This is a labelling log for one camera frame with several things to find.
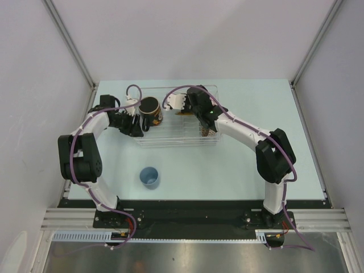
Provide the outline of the yellow round plate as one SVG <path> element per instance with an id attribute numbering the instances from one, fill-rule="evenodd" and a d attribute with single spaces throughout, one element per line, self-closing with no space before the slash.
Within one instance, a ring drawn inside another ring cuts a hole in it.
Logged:
<path id="1" fill-rule="evenodd" d="M 182 112 L 182 111 L 178 111 L 177 113 L 175 113 L 175 115 L 178 115 L 178 116 L 194 116 L 194 114 L 191 113 L 191 112 Z"/>

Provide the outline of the black skull mug red inside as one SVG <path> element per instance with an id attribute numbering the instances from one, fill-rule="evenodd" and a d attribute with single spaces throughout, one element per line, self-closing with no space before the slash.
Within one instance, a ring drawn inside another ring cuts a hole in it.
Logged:
<path id="1" fill-rule="evenodd" d="M 159 101 L 155 97 L 145 97 L 138 107 L 142 118 L 142 130 L 148 132 L 150 127 L 159 126 L 163 120 Z"/>

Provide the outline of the brown lattice pattern bowl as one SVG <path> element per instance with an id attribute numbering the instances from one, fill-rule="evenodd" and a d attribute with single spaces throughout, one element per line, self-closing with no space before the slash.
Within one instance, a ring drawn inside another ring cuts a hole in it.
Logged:
<path id="1" fill-rule="evenodd" d="M 215 137 L 216 136 L 216 132 L 211 130 L 211 129 L 205 129 L 202 128 L 201 129 L 201 136 L 202 137 Z"/>

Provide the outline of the light blue cup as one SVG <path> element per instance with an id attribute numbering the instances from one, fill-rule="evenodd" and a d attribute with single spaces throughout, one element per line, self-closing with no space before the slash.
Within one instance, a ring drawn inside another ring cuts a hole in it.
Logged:
<path id="1" fill-rule="evenodd" d="M 146 167 L 139 174 L 141 183 L 148 189 L 156 189 L 159 186 L 159 173 L 154 167 Z"/>

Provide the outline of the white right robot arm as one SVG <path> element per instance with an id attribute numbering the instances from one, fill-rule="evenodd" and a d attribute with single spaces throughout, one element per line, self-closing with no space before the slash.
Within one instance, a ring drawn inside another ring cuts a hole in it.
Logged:
<path id="1" fill-rule="evenodd" d="M 265 181 L 262 221 L 268 228 L 276 228 L 283 221 L 281 211 L 286 204 L 285 183 L 296 181 L 296 156 L 287 134 L 281 130 L 264 130 L 233 115 L 201 85 L 186 85 L 187 109 L 203 128 L 225 134 L 255 152 L 257 170 Z"/>

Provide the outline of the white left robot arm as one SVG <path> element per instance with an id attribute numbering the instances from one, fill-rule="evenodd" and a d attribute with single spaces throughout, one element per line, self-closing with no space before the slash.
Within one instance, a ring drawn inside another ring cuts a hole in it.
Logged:
<path id="1" fill-rule="evenodd" d="M 88 111 L 80 127 L 57 140 L 62 177 L 82 188 L 97 210 L 107 212 L 105 219 L 115 228 L 125 223 L 126 214 L 117 208 L 119 198 L 102 178 L 103 164 L 97 139 L 109 127 L 128 137 L 144 136 L 137 102 L 127 97 L 127 105 L 121 106 L 116 97 L 102 95 L 100 103 Z"/>

